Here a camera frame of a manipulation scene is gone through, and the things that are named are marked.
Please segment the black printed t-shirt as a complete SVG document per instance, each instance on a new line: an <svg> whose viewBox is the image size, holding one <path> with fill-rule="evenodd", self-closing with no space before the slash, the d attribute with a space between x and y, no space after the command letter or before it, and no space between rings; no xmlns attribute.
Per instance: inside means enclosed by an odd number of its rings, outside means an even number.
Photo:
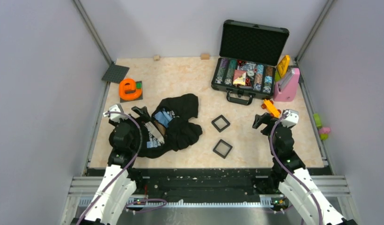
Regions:
<svg viewBox="0 0 384 225"><path fill-rule="evenodd" d="M198 111L199 99L189 93L163 99L151 115L147 112L140 113L136 121L142 125L143 146L138 156L158 158L168 151L183 150L195 144L203 133L202 127L189 119L197 118ZM148 122L157 129L164 129L164 143L148 131L145 126Z"/></svg>

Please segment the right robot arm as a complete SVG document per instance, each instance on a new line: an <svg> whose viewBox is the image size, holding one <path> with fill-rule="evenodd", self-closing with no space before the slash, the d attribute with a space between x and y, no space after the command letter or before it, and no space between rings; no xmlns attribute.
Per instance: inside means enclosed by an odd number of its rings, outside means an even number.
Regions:
<svg viewBox="0 0 384 225"><path fill-rule="evenodd" d="M298 120L298 113L293 110L285 110L280 118L267 112L255 115L252 128L265 125L261 134L268 137L273 156L269 189L282 193L307 225L355 225L354 219L347 219L330 204L294 151L292 128Z"/></svg>

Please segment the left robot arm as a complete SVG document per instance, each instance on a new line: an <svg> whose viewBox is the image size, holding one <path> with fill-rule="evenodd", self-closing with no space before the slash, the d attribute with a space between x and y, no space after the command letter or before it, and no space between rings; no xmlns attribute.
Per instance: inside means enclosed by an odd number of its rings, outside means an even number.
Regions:
<svg viewBox="0 0 384 225"><path fill-rule="evenodd" d="M134 106L132 111L138 114L137 118L123 112L119 104L103 113L114 127L109 136L112 150L92 202L71 224L115 225L130 196L142 191L143 180L132 175L130 169L138 155L150 146L150 134L145 125L151 117L146 107Z"/></svg>

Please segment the yellow toy car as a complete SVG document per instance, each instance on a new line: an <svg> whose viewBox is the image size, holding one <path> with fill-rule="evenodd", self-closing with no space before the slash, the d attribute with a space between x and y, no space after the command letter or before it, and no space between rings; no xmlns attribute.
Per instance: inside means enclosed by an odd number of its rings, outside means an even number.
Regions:
<svg viewBox="0 0 384 225"><path fill-rule="evenodd" d="M268 111L268 113L272 116L272 117L275 117L275 118L280 118L282 112L281 110L277 109L274 104L273 104L273 101L272 100L269 100L269 99L264 99L263 100L263 103L261 105L261 108L262 109L266 109Z"/></svg>

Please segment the pink box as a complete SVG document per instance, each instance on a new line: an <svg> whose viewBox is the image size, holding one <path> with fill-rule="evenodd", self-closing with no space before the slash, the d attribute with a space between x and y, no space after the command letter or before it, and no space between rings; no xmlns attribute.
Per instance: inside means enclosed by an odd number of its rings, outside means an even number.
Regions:
<svg viewBox="0 0 384 225"><path fill-rule="evenodd" d="M288 69L284 77L275 83L273 101L291 102L294 100L299 86L300 69Z"/></svg>

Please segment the dark grey lego baseplate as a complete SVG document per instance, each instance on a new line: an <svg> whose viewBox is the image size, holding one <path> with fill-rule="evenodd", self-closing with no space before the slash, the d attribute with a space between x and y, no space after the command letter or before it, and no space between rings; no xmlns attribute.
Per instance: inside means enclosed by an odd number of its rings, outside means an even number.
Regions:
<svg viewBox="0 0 384 225"><path fill-rule="evenodd" d="M102 76L101 80L105 82L120 84L125 79L129 69L129 67L120 66L112 63Z"/></svg>

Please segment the yellow toy piece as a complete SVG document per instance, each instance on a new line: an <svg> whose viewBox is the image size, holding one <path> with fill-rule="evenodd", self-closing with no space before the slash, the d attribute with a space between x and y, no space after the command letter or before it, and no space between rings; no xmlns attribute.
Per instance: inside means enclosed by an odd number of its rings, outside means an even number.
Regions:
<svg viewBox="0 0 384 225"><path fill-rule="evenodd" d="M275 72L275 81L276 82L278 82L279 80L281 80L285 76L285 74L288 70L289 63L290 63L290 56L289 55L285 55L280 60L280 62L276 66L276 72Z"/></svg>

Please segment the green and pink toy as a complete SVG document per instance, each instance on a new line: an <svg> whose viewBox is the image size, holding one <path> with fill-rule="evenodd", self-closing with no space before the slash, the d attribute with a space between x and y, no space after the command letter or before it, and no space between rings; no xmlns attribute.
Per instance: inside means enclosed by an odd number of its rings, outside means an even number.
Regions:
<svg viewBox="0 0 384 225"><path fill-rule="evenodd" d="M331 133L331 129L329 127L324 127L321 121L321 118L318 113L313 114L313 119L315 121L315 126L318 129L319 138L321 141L326 140Z"/></svg>

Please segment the black poker chip case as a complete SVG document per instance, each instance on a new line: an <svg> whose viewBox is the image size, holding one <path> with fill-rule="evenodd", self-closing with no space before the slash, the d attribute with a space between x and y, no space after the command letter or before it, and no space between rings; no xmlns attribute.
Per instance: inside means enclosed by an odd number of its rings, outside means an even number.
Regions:
<svg viewBox="0 0 384 225"><path fill-rule="evenodd" d="M229 102L241 105L250 105L254 98L271 99L276 65L288 37L286 28L226 20L212 89L226 92Z"/></svg>

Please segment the small wooden block right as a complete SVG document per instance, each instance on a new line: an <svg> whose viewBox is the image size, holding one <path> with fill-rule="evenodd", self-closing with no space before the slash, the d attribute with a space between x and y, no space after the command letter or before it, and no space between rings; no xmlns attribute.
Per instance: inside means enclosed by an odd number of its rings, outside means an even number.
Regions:
<svg viewBox="0 0 384 225"><path fill-rule="evenodd" d="M209 60L209 59L210 59L210 54L208 54L208 53L202 53L202 54L200 55L200 59L201 59L201 60Z"/></svg>

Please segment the upper black square frame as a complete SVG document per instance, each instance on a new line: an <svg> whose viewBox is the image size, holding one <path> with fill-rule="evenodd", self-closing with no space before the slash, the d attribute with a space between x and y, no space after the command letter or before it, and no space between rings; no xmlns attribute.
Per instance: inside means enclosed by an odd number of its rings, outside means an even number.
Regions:
<svg viewBox="0 0 384 225"><path fill-rule="evenodd" d="M221 133L230 126L230 122L223 115L220 115L214 120L212 120L211 124L219 133Z"/></svg>

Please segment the black square frame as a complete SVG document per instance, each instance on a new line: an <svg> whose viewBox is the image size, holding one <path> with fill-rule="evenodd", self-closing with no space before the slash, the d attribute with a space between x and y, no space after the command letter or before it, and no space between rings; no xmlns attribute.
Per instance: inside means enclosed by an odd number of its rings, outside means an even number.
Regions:
<svg viewBox="0 0 384 225"><path fill-rule="evenodd" d="M211 124L219 133L221 133L230 126L230 122L223 115L220 115L214 120L212 120Z"/></svg>
<svg viewBox="0 0 384 225"><path fill-rule="evenodd" d="M223 159L226 159L230 151L233 149L233 146L225 142L223 139L220 139L218 143L213 148L213 152L220 156Z"/></svg>

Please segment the lower black square frame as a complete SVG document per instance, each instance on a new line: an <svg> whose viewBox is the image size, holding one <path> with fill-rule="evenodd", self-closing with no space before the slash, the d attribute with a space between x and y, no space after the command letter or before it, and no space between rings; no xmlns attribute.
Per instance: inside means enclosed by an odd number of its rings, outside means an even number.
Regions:
<svg viewBox="0 0 384 225"><path fill-rule="evenodd" d="M220 139L218 143L213 148L213 152L220 156L223 159L226 159L230 151L233 149L233 146L225 142L223 139Z"/></svg>

